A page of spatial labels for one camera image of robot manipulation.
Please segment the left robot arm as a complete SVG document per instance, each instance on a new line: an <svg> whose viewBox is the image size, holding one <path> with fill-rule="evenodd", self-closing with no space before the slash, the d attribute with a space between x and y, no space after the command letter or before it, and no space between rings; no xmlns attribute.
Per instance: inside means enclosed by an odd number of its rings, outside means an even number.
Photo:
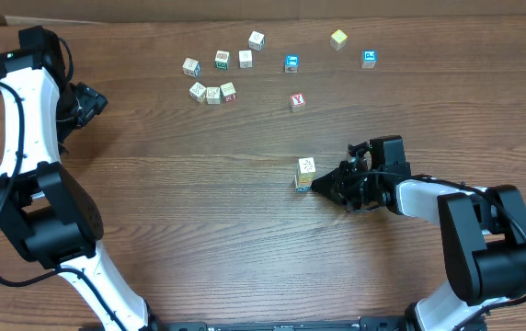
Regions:
<svg viewBox="0 0 526 331"><path fill-rule="evenodd" d="M0 165L0 232L44 274L7 280L26 287L53 276L69 282L104 330L158 330L145 299L121 276L102 243L96 203L63 167L63 143L108 104L93 88L73 84L72 54L41 26L18 33L19 49L0 53L5 146Z"/></svg>

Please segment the red 3 wooden block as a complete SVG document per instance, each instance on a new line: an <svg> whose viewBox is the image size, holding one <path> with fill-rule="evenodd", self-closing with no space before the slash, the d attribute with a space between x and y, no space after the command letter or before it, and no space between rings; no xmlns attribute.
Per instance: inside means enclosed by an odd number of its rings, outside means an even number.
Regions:
<svg viewBox="0 0 526 331"><path fill-rule="evenodd" d="M299 181L298 179L296 179L296 180L295 180L295 185L296 185L296 184L299 184L299 185L301 185L301 186L310 186L310 187L311 187L312 182L311 182L311 181L304 181L304 182L301 182L301 181Z"/></svg>

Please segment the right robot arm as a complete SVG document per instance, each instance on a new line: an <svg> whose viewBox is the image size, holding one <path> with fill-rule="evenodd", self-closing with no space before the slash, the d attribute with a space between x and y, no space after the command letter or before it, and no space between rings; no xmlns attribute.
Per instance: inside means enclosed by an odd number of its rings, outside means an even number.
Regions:
<svg viewBox="0 0 526 331"><path fill-rule="evenodd" d="M511 185L491 188L414 175L399 135L348 147L350 159L312 191L346 211L386 208L440 228L447 279L401 316L365 316L359 330L474 330L526 302L526 205Z"/></svg>

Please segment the plain wooden block yellow side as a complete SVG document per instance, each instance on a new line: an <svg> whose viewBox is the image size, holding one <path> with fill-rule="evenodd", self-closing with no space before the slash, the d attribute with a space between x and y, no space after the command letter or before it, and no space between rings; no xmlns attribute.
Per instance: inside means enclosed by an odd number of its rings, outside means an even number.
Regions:
<svg viewBox="0 0 526 331"><path fill-rule="evenodd" d="M316 172L313 157L300 158L297 164L297 174L299 176L313 176Z"/></svg>

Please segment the wooden block yellow K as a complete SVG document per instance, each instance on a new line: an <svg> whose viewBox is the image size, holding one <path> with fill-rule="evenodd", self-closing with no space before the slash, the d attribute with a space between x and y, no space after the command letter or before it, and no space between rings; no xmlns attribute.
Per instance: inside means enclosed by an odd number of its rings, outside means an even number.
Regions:
<svg viewBox="0 0 526 331"><path fill-rule="evenodd" d="M304 181L311 181L311 182L313 182L314 178L315 178L315 172L312 172L312 173L297 173L296 177L295 177L295 180L298 179L301 182L304 182Z"/></svg>

